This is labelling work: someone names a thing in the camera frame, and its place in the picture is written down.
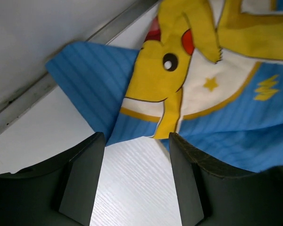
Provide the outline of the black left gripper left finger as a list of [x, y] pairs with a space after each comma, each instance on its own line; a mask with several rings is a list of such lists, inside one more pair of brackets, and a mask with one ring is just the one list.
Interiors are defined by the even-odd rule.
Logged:
[[0, 226], [87, 226], [106, 141], [94, 133], [17, 173], [0, 174]]

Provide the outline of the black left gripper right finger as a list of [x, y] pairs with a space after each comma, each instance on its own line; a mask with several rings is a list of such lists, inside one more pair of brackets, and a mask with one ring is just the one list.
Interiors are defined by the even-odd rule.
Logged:
[[184, 226], [283, 226], [283, 166], [254, 173], [169, 135]]

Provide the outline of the blue cartoon placemat cloth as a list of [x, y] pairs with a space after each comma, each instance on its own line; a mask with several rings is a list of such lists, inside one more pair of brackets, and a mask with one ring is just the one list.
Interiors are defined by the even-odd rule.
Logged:
[[[125, 98], [138, 51], [75, 42], [46, 68], [107, 145], [153, 137], [161, 103]], [[178, 133], [195, 147], [235, 167], [260, 172], [283, 165], [283, 64], [225, 52], [213, 65], [198, 51], [183, 86]]]

